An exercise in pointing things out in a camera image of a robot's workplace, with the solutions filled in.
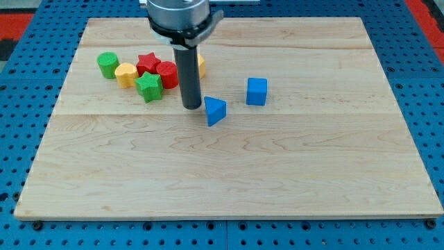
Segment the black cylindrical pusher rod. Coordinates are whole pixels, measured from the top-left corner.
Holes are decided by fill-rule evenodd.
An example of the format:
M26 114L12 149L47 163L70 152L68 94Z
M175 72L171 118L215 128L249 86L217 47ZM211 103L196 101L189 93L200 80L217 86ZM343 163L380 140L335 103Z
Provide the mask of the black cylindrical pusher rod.
M197 48L174 49L183 106L195 110L202 104Z

